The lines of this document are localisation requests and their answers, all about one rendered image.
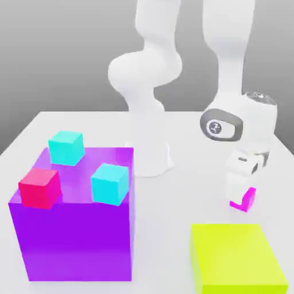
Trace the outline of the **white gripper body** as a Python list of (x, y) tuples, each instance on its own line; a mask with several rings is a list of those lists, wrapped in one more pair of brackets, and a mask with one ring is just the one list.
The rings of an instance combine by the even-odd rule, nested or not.
[(249, 178), (228, 172), (226, 175), (226, 197), (229, 201), (241, 204), (244, 194), (249, 189)]

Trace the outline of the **small magenta cube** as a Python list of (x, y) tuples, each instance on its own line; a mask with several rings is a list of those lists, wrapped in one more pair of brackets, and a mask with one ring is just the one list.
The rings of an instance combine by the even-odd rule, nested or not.
[(253, 187), (250, 187), (248, 191), (244, 194), (241, 204), (236, 204), (230, 201), (229, 205), (230, 207), (233, 207), (237, 210), (248, 212), (254, 203), (255, 195), (256, 195), (256, 189)]

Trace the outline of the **small cyan cube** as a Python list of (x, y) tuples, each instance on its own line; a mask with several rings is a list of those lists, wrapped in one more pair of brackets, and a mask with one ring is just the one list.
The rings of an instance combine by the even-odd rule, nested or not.
[(48, 141), (52, 164), (75, 166), (84, 156), (82, 133), (59, 131)]
[(128, 167), (103, 163), (91, 176), (94, 202), (119, 206), (129, 192)]

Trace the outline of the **small red cube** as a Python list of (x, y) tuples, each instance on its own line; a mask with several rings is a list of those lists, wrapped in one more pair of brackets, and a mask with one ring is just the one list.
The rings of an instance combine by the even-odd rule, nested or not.
[(32, 168), (18, 183), (22, 205), (51, 209), (61, 197), (60, 176), (57, 170)]

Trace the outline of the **large yellow box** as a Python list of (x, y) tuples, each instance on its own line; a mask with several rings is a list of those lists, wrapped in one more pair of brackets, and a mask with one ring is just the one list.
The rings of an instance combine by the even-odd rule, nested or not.
[(196, 294), (287, 294), (258, 224), (192, 224), (189, 249)]

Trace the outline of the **large purple box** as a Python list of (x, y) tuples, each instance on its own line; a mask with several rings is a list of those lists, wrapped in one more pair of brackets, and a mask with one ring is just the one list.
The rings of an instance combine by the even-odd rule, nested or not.
[(51, 163), (43, 149), (35, 168), (59, 172), (62, 196), (51, 209), (9, 209), (30, 281), (130, 281), (135, 227), (134, 175), (119, 206), (94, 202), (91, 176), (103, 163), (133, 169), (132, 148), (86, 148), (74, 167)]

